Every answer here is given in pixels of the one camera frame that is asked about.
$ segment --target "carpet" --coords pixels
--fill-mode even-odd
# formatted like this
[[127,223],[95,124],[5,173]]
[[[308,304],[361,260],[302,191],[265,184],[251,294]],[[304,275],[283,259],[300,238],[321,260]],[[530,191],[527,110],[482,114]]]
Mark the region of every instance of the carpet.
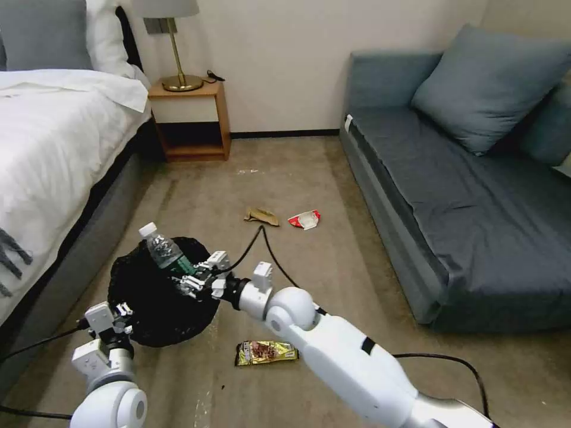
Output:
[[[494,420],[504,427],[566,427],[571,420],[571,334],[445,335],[415,323],[341,144],[336,137],[236,140],[228,162],[162,165],[114,256],[82,296],[62,329],[106,299],[112,261],[139,242],[149,221],[170,236],[197,238],[235,260],[258,224],[247,207],[278,215],[269,239],[286,271],[330,313],[354,323],[392,353],[444,353],[465,358],[481,373]],[[317,228],[293,228],[287,218],[318,209]],[[271,261],[260,240],[236,269],[249,276]],[[274,287],[287,281],[274,270]],[[291,428],[369,426],[301,361],[234,367],[236,345],[272,339],[263,326],[222,303],[211,325],[183,344],[136,346],[139,386],[149,398],[147,428]],[[6,405],[71,413],[85,382],[70,363],[86,333],[53,343],[23,374]],[[457,398],[480,409],[471,373],[455,363],[406,360],[424,393]],[[66,427],[64,421],[0,415],[2,427]]]

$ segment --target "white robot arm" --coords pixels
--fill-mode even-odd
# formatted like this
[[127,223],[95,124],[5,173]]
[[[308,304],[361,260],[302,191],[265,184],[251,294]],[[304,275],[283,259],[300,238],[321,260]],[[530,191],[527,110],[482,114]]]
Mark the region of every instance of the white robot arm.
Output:
[[[183,278],[181,290],[197,300],[226,300],[236,310],[263,322],[298,348],[317,377],[363,418],[388,428],[496,427],[463,402],[420,393],[391,354],[346,319],[325,313],[307,291],[288,287],[272,296],[269,263],[261,262],[252,280],[235,278],[225,270],[228,266],[225,252],[214,253],[199,265],[196,274]],[[74,353],[74,365],[88,376],[89,386],[70,427],[140,428],[146,415],[146,396],[133,382],[126,342],[112,341],[115,345],[111,351],[103,349],[102,343],[102,337],[126,332],[115,324],[112,330],[109,325],[93,327],[92,322],[97,325],[100,315],[105,313],[103,318],[109,319],[109,313],[101,310],[109,310],[109,306],[101,305],[86,313],[99,338]]]

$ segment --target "lamp stem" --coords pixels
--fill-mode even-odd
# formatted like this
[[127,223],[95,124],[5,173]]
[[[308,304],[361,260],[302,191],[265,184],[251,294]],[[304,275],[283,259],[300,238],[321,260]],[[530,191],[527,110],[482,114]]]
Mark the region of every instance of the lamp stem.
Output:
[[178,81],[180,86],[186,86],[186,79],[184,78],[183,68],[180,66],[180,58],[178,57],[177,42],[174,39],[174,18],[167,18],[168,34],[171,36],[172,50],[174,52],[174,59],[177,60],[178,68]]

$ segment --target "pillow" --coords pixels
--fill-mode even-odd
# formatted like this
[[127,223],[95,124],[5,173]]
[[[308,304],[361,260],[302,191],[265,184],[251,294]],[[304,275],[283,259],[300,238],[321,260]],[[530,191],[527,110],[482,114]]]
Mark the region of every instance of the pillow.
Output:
[[92,69],[85,0],[2,0],[0,28],[8,71]]
[[559,85],[536,110],[520,149],[536,161],[561,165],[571,152],[571,85]]
[[117,0],[87,1],[87,51],[94,70],[135,77],[135,70],[127,62],[123,45],[121,21],[115,15]]
[[487,152],[571,67],[571,42],[464,26],[412,105],[469,151]]

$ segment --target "lamp base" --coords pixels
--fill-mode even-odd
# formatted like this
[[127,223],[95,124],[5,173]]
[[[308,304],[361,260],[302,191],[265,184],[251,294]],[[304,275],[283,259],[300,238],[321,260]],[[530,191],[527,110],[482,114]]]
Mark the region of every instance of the lamp base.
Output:
[[184,79],[186,83],[181,85],[177,75],[165,77],[161,79],[162,87],[170,92],[187,92],[199,89],[204,85],[202,78],[195,75],[185,75]]

